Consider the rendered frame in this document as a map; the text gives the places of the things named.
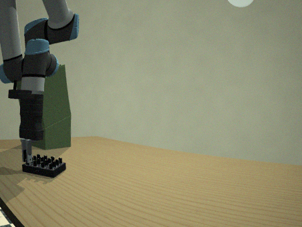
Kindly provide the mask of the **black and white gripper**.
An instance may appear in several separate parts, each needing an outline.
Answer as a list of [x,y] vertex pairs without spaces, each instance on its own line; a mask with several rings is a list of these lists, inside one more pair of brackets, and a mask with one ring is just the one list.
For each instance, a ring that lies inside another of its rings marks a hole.
[[[31,163],[31,143],[43,139],[43,94],[45,78],[22,77],[21,89],[17,89],[17,80],[14,80],[13,89],[9,89],[8,98],[20,99],[21,123],[19,137],[21,139],[22,160]],[[25,145],[26,143],[26,145]]]

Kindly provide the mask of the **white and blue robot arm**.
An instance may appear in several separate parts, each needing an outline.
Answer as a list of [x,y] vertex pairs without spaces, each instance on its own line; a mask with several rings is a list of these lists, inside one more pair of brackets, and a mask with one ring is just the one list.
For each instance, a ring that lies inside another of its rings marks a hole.
[[59,62],[55,55],[50,54],[49,45],[78,37],[79,15],[68,9],[66,0],[42,1],[49,19],[37,19],[25,26],[26,49],[23,58],[16,0],[0,0],[0,44],[3,57],[0,80],[3,83],[21,81],[22,77],[53,76]]

